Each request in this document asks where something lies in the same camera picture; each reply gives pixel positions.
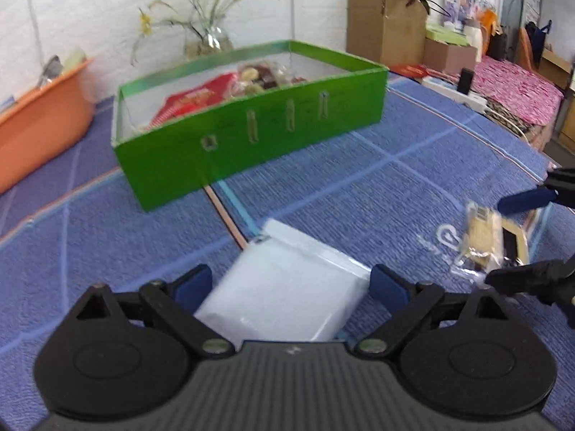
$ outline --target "orange plastic tub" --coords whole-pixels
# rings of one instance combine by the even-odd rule
[[[85,61],[0,113],[0,194],[76,144],[94,113]]]

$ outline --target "red snack package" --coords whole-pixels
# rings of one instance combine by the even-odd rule
[[[237,81],[238,73],[226,73],[189,91],[172,94],[166,99],[146,129],[157,128],[177,116],[223,102],[229,98],[229,92]]]

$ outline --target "cardboard box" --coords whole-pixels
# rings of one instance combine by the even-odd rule
[[[348,0],[346,51],[384,64],[420,65],[427,12],[418,1]]]
[[[475,47],[460,47],[426,39],[423,64],[445,74],[460,74],[463,68],[475,70]]]
[[[545,49],[539,63],[539,74],[550,83],[566,89],[571,81],[571,63]]]
[[[175,92],[266,59],[306,82],[235,97],[146,126]],[[346,53],[280,41],[198,57],[120,86],[111,145],[144,210],[381,119],[387,68]]]

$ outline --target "white power cord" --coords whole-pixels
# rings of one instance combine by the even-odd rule
[[[28,1],[28,10],[30,11],[30,19],[32,20],[32,27],[34,28],[34,38],[36,42],[38,62],[40,63],[40,68],[44,69],[44,52],[42,51],[42,43],[40,42],[40,30],[38,28],[38,19],[36,18],[36,12],[34,11],[34,5],[32,4],[32,0],[27,1]]]
[[[495,110],[493,110],[492,108],[486,107],[485,111],[491,113],[492,115],[498,116],[499,118],[501,118],[505,123],[507,123],[507,125],[511,125],[513,126],[513,128],[515,130],[517,130],[519,132],[518,136],[521,137],[521,139],[523,139],[525,142],[527,142],[527,144],[529,144],[529,140],[527,139],[527,136],[525,136],[525,133],[521,131],[521,129],[512,121],[508,120],[505,116],[503,116],[500,113],[497,113]]]

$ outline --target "green box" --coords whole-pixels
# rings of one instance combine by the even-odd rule
[[[166,97],[254,60],[308,81],[227,100],[143,131]],[[387,68],[295,41],[200,57],[120,86],[111,144],[145,210],[315,142],[381,119]]]

